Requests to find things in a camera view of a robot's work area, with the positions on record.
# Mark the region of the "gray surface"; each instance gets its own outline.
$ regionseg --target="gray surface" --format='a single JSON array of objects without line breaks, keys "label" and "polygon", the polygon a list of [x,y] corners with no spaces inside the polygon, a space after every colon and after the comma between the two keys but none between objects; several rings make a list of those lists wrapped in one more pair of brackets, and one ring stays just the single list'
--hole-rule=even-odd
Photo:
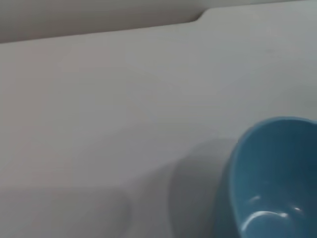
[{"label": "gray surface", "polygon": [[282,0],[2,0],[0,43],[189,22],[210,7]]},{"label": "gray surface", "polygon": [[209,238],[236,139],[317,119],[316,9],[1,44],[0,237]]}]

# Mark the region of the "bowl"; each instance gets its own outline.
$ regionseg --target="bowl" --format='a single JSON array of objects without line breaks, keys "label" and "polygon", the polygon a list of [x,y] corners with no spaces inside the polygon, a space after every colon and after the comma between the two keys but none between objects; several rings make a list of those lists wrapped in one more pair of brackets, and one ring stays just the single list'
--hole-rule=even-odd
[{"label": "bowl", "polygon": [[211,237],[317,237],[314,121],[268,119],[241,137],[217,191]]}]

